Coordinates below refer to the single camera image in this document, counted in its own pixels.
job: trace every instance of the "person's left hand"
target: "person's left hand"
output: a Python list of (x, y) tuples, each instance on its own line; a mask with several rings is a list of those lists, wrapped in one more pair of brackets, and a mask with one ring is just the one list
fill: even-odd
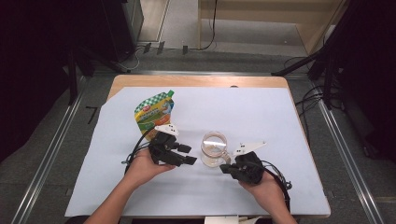
[(154, 176), (166, 171), (174, 169), (174, 165), (162, 164), (158, 165), (152, 161), (149, 149), (142, 149), (134, 156), (127, 173), (122, 179), (126, 183), (130, 183), (133, 188), (137, 188), (152, 179)]

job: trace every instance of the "floor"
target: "floor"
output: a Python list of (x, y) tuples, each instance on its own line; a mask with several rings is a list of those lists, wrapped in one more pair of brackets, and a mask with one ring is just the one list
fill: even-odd
[[(192, 25), (194, 18), (187, 16), (194, 13), (194, 9), (188, 7), (194, 4), (193, 2), (196, 1), (171, 0), (169, 2), (168, 13), (159, 36), (159, 40), (165, 41), (165, 47), (168, 49), (162, 54), (157, 54), (156, 49), (151, 49), (148, 53), (137, 52), (135, 57), (122, 63), (123, 66), (131, 68), (131, 75), (144, 74), (145, 71), (160, 71), (157, 72), (158, 74), (177, 71), (178, 74), (190, 75), (197, 72), (212, 72), (212, 75), (243, 76), (248, 73), (249, 76), (268, 76), (268, 73), (281, 70), (299, 60), (293, 57), (306, 56), (303, 51), (304, 47), (299, 43), (298, 36), (290, 24), (285, 24), (285, 26), (251, 24), (249, 25), (251, 28), (256, 27), (262, 30), (267, 27), (269, 31), (276, 32), (262, 34), (265, 38), (257, 36), (246, 38), (243, 34), (247, 32), (245, 30), (247, 28), (243, 28), (240, 31), (234, 31), (234, 40), (225, 41), (227, 36), (231, 36), (230, 29), (226, 29), (226, 23), (224, 23), (224, 28), (218, 29), (219, 39), (213, 49), (189, 50), (188, 54), (183, 55), (181, 46), (188, 45), (189, 48), (194, 48), (196, 45), (196, 39), (194, 39), (196, 29)], [(180, 19), (177, 17), (183, 13), (185, 13), (186, 24), (179, 24), (177, 22)], [(207, 24), (206, 36), (209, 36), (209, 21)], [(46, 152), (50, 149), (53, 136), (63, 122), (64, 114), (70, 109), (67, 107), (68, 92), (58, 99), (36, 128), (28, 143), (0, 163), (1, 223), (11, 223), (14, 217), (17, 220), (22, 219), (21, 222), (14, 223), (66, 222), (65, 208), (73, 192), (79, 168), (89, 148), (100, 107), (106, 102), (112, 80), (116, 75), (103, 66), (98, 65), (96, 68), (94, 77), (83, 79), (85, 81), (81, 82), (80, 92), (83, 94), (79, 104), (76, 105), (74, 111), (76, 114), (68, 123), (63, 141), (60, 142), (58, 148), (55, 148), (56, 153), (50, 169), (44, 176), (45, 181), (35, 189), (37, 195), (32, 201), (31, 210), (26, 210), (16, 216), (22, 197), (32, 183), (43, 158), (46, 158)], [(313, 83), (305, 75), (308, 68), (309, 65), (294, 71), (295, 74), (287, 75), (295, 102), (300, 101), (312, 88)], [(93, 107), (98, 109), (96, 113), (93, 113)], [(347, 169), (343, 153), (339, 149), (323, 111), (325, 110), (320, 104), (315, 106), (307, 112), (306, 120), (310, 132), (310, 148), (332, 214), (323, 219), (302, 218), (300, 223), (374, 223), (363, 209), (361, 195), (358, 193), (359, 188), (352, 181), (353, 178)], [(354, 163), (359, 167), (364, 183), (373, 195), (373, 200), (383, 220), (379, 223), (396, 223), (396, 188), (394, 188), (396, 164), (392, 161), (367, 158), (347, 115), (337, 109), (333, 109), (331, 113), (341, 130)], [(128, 222), (130, 222), (128, 218), (121, 221), (121, 223)]]

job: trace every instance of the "person's right hand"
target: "person's right hand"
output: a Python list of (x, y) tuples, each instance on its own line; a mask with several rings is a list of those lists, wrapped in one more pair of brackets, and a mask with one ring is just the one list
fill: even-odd
[(286, 207), (282, 189), (270, 174), (264, 172), (259, 185), (249, 185), (242, 181), (239, 184), (254, 196), (277, 224), (296, 223)]
[(170, 171), (175, 167), (169, 164), (155, 164), (152, 161), (149, 149), (142, 149), (134, 156), (134, 160), (122, 181), (128, 183), (132, 188), (137, 188), (150, 181), (154, 176)]

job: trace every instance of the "metal frame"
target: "metal frame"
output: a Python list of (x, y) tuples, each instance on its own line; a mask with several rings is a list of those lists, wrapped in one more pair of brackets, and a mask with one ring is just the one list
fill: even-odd
[(323, 101), (320, 101), (319, 106), (323, 117), (329, 126), (329, 130), (340, 153), (341, 159), (344, 162), (346, 171), (352, 181), (359, 199), (361, 200), (361, 205), (364, 209), (364, 212), (366, 213), (367, 218), (369, 219), (370, 223), (385, 223), (378, 206), (375, 203), (375, 198), (367, 186), (367, 183), (364, 180), (358, 165), (353, 159), (349, 147), (347, 146), (347, 142), (340, 128), (338, 127), (332, 111), (327, 108)]
[(73, 120), (73, 117), (76, 115), (78, 110), (79, 103), (81, 102), (81, 97), (88, 86), (89, 78), (81, 77), (79, 81), (80, 91), (77, 96), (77, 99), (74, 101), (72, 105), (67, 107), (67, 110), (64, 114), (64, 117), (59, 125), (55, 135), (53, 136), (49, 147), (47, 149), (46, 154), (44, 155), (43, 160), (40, 163), (37, 171), (35, 172), (35, 176), (31, 181), (29, 187), (25, 191), (23, 195), (23, 199), (21, 201), (20, 207), (18, 208), (17, 213), (12, 219), (11, 223), (26, 223), (30, 213), (32, 212), (33, 206), (35, 205), (35, 201), (42, 190), (44, 183), (47, 179), (47, 176), (50, 172), (50, 168), (54, 163), (56, 156), (58, 154), (59, 148), (62, 145), (64, 137), (66, 136), (67, 130)]
[[(194, 76), (194, 75), (201, 75), (201, 76), (240, 76), (240, 77), (263, 77), (263, 76), (271, 76), (271, 74), (267, 73), (223, 73), (223, 72), (179, 72), (179, 71), (139, 71), (134, 73), (135, 75), (179, 75), (179, 76)], [(300, 74), (296, 75), (293, 74), (292, 77), (287, 77), (287, 79), (307, 79), (306, 75)], [(62, 145), (64, 137), (68, 131), (68, 128), (76, 115), (78, 110), (79, 104), (81, 102), (81, 98), (85, 89), (89, 83), (88, 77), (81, 77), (79, 82), (79, 94), (76, 101), (70, 105), (62, 119), (58, 130), (56, 131), (55, 135), (52, 138), (51, 143), (49, 144), (49, 148), (38, 167), (35, 177), (31, 181), (28, 189), (26, 190), (23, 199), (21, 201), (20, 207), (15, 214), (11, 223), (26, 223), (30, 213), (35, 205), (35, 201), (38, 198), (38, 195), (41, 189), (44, 186), (46, 178), (50, 172), (50, 168), (54, 163), (56, 156), (58, 154), (59, 148)], [(352, 184), (357, 191), (358, 197), (361, 200), (362, 207), (370, 221), (370, 223), (385, 223), (384, 219), (382, 218), (379, 209), (375, 203), (375, 199), (371, 194), (361, 172), (356, 164), (355, 160), (350, 153), (350, 150), (347, 146), (347, 142), (342, 135), (340, 128), (335, 120), (335, 117), (332, 114), (331, 110), (328, 110), (326, 105), (321, 101), (319, 103), (320, 110), (325, 118), (330, 132), (332, 134), (333, 140), (339, 150), (340, 156), (346, 166), (347, 173), (351, 178)]]

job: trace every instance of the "clear glass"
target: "clear glass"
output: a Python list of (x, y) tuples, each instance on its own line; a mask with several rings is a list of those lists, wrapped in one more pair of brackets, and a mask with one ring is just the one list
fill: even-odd
[(224, 162), (230, 163), (227, 152), (227, 139), (220, 132), (209, 132), (201, 144), (202, 162), (209, 167), (218, 167)]

